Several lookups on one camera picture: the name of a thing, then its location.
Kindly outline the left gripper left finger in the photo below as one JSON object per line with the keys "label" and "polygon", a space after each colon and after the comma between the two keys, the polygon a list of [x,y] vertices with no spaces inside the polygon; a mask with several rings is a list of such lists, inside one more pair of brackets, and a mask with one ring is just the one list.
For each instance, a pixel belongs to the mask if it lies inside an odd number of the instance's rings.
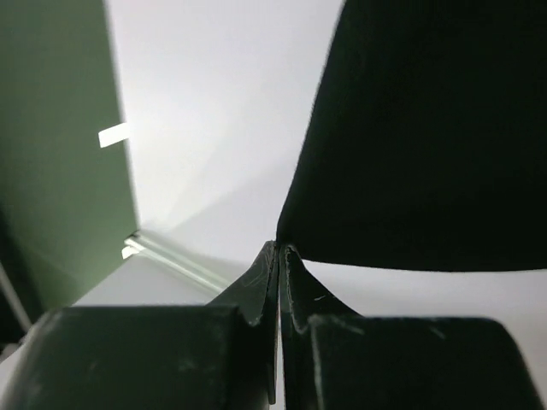
{"label": "left gripper left finger", "polygon": [[276,401],[279,250],[204,305],[67,307],[25,342],[4,409],[267,409]]}

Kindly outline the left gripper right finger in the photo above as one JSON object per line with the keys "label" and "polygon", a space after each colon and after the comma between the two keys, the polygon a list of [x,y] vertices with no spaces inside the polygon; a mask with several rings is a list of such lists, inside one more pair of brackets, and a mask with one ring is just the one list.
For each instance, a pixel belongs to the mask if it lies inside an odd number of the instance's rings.
{"label": "left gripper right finger", "polygon": [[289,409],[540,409],[514,339],[492,319],[370,317],[340,301],[292,246],[279,252]]}

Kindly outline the black t shirt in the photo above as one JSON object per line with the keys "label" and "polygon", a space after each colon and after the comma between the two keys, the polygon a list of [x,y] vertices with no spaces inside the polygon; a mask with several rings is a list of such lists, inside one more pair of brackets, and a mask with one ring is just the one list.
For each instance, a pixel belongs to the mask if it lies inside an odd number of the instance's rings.
{"label": "black t shirt", "polygon": [[332,264],[545,268],[545,2],[346,2],[276,238]]}

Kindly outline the right corner aluminium post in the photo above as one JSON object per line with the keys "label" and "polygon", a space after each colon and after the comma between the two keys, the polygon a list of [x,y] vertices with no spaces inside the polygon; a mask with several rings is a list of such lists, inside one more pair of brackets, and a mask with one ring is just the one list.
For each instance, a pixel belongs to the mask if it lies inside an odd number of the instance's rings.
{"label": "right corner aluminium post", "polygon": [[141,255],[167,267],[176,278],[219,295],[231,281],[226,275],[208,269],[180,246],[151,231],[135,231],[124,239],[122,258]]}

